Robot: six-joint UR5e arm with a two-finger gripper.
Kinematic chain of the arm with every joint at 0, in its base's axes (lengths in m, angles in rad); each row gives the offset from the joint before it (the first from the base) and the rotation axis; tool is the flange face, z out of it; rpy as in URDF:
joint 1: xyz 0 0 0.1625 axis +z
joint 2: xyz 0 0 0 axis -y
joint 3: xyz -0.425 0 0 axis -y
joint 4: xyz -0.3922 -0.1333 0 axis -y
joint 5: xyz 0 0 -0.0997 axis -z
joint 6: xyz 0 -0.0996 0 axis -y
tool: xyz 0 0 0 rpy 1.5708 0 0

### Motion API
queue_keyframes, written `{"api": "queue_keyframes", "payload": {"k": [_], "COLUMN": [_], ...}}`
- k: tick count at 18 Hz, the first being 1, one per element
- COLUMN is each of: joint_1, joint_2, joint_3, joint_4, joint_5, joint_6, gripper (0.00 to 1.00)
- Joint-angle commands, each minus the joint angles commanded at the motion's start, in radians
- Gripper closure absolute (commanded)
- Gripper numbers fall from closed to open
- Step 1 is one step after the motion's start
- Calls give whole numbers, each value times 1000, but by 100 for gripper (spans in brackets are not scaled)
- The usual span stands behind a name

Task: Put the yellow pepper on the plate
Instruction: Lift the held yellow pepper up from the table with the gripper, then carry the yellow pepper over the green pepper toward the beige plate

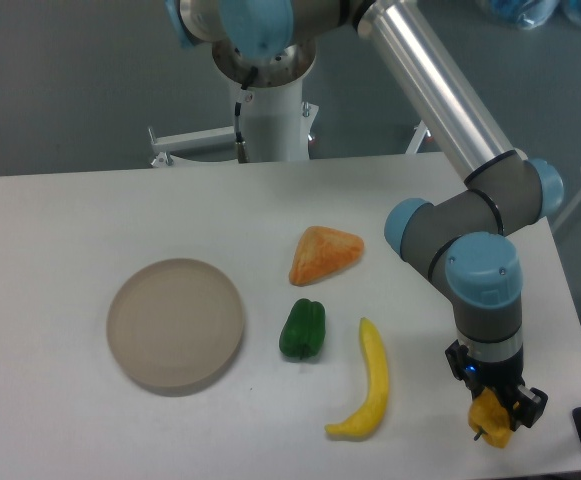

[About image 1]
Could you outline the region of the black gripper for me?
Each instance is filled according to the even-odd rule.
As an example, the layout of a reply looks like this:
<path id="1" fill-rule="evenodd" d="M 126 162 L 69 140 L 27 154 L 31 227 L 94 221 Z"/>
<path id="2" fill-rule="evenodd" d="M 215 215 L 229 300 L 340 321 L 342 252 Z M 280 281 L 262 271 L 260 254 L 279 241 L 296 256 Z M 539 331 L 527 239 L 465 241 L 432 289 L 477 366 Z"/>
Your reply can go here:
<path id="1" fill-rule="evenodd" d="M 446 350 L 453 376 L 463 382 L 476 400 L 485 388 L 491 389 L 499 400 L 509 400 L 510 427 L 531 428 L 543 415 L 548 395 L 538 388 L 528 388 L 522 378 L 523 348 L 506 360 L 486 362 L 469 355 L 469 349 L 458 340 Z"/>

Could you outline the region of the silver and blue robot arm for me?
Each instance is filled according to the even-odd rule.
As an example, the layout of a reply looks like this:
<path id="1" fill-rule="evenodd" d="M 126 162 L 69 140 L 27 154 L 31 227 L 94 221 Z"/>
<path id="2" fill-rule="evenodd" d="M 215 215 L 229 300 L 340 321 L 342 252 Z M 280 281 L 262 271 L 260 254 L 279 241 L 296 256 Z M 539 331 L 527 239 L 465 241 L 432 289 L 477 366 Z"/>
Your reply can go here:
<path id="1" fill-rule="evenodd" d="M 242 163 L 304 160 L 308 130 L 298 85 L 316 38 L 349 25 L 377 49 L 449 159 L 465 191 L 441 204 L 408 199 L 384 236 L 452 304 L 457 339 L 446 356 L 474 398 L 492 394 L 509 429 L 531 427 L 547 397 L 522 377 L 521 269 L 509 235 L 563 199 L 554 167 L 525 160 L 506 138 L 412 1 L 169 1 L 180 44 L 208 43 L 231 81 L 227 131 Z"/>

